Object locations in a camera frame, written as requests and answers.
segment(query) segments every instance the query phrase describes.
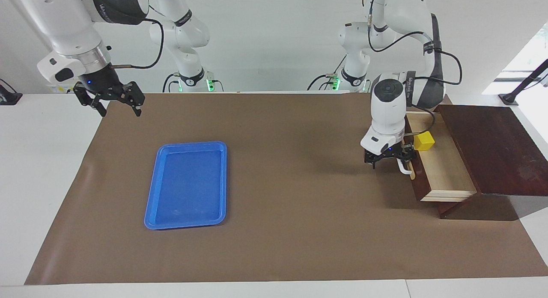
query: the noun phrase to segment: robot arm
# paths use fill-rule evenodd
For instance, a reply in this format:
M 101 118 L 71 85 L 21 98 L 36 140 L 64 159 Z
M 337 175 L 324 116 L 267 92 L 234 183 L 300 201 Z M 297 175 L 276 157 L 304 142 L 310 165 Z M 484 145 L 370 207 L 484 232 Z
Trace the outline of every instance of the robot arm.
M 137 83 L 119 81 L 107 48 L 92 25 L 96 21 L 137 25 L 147 15 L 148 0 L 21 1 L 51 41 L 53 51 L 38 63 L 48 81 L 60 83 L 77 76 L 80 81 L 74 86 L 75 95 L 101 116 L 106 115 L 101 100 L 118 100 L 141 115 L 145 96 Z
M 179 84 L 186 92 L 212 90 L 208 72 L 202 66 L 198 53 L 209 42 L 209 30 L 189 9 L 185 0 L 157 0 L 158 12 L 170 20 L 164 23 L 166 34 L 164 46 L 170 52 L 179 70 Z M 151 26 L 150 36 L 154 42 L 161 42 L 160 31 Z
M 372 32 L 369 32 L 368 22 L 348 23 L 339 31 L 339 43 L 346 50 L 346 62 L 337 74 L 341 79 L 339 89 L 361 91 L 371 61 L 366 52 L 371 50 L 371 46 L 384 48 L 395 40 L 396 32 L 385 21 L 384 3 L 385 0 L 374 1 Z
M 423 45 L 423 70 L 383 73 L 372 82 L 372 124 L 360 142 L 366 150 L 366 163 L 397 158 L 401 171 L 409 173 L 403 161 L 414 154 L 401 146 L 407 106 L 435 107 L 445 93 L 437 18 L 428 11 L 426 0 L 374 0 L 369 20 L 369 45 L 376 52 L 382 51 L 377 47 L 384 48 L 393 40 L 391 30 L 412 36 Z

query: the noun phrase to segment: white wall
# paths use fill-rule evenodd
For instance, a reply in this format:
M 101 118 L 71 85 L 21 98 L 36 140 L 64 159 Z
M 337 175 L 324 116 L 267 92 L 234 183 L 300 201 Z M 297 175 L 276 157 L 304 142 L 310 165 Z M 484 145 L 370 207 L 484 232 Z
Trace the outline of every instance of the white wall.
M 463 84 L 448 87 L 448 92 L 481 93 L 548 19 L 548 0 L 428 2 L 440 21 L 444 49 L 456 54 L 464 66 Z M 210 44 L 198 49 L 202 62 L 229 91 L 306 89 L 315 76 L 332 72 L 344 56 L 337 43 L 339 27 L 364 20 L 366 13 L 360 0 L 188 0 L 188 4 L 211 31 Z M 153 11 L 149 15 L 159 18 Z M 149 23 L 137 27 L 96 24 L 106 44 L 113 47 L 115 64 L 144 65 L 155 59 L 157 46 L 150 41 L 148 28 Z M 2 44 L 17 45 L 11 48 L 12 56 L 24 56 L 36 46 L 14 39 L 0 33 Z M 6 53 L 1 52 L 0 58 L 6 60 Z M 39 57 L 27 57 L 21 63 L 32 69 L 29 60 L 34 63 Z M 369 77 L 421 67 L 421 45 L 409 39 L 372 55 Z M 444 69 L 448 80 L 457 78 L 451 59 L 444 60 Z M 166 53 L 151 70 L 120 70 L 118 74 L 122 81 L 136 80 L 143 91 L 151 92 L 159 91 L 166 75 L 175 70 Z M 29 78 L 16 73 L 20 74 L 13 79 L 17 84 Z
M 14 0 L 0 2 L 0 78 L 22 93 L 47 92 L 36 63 L 50 50 Z

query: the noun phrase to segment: dark wooden board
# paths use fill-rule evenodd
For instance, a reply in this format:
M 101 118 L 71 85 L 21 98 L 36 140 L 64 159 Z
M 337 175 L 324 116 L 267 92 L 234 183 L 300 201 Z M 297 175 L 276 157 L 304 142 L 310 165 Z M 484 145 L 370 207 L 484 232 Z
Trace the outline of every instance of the dark wooden board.
M 440 105 L 438 111 L 478 191 L 548 197 L 548 162 L 511 109 Z

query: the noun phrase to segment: black stand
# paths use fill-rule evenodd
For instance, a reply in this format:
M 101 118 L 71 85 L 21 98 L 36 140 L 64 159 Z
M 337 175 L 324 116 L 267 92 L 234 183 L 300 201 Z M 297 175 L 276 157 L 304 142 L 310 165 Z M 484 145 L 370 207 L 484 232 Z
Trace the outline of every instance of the black stand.
M 521 93 L 529 84 L 531 84 L 544 70 L 548 69 L 548 60 L 544 60 L 542 64 L 531 75 L 529 75 L 518 87 L 514 89 L 511 93 L 501 93 L 499 98 L 503 101 L 505 105 L 518 105 L 515 101 L 515 97 Z
M 22 96 L 22 93 L 9 92 L 0 85 L 0 105 L 16 105 Z

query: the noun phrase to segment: window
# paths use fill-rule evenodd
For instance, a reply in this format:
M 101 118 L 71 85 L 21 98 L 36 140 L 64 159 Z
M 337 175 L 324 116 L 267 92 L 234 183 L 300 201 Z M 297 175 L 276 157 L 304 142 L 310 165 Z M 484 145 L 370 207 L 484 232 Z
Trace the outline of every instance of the window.
M 495 82 L 521 82 L 548 58 L 548 23 L 528 42 L 517 56 L 504 68 Z

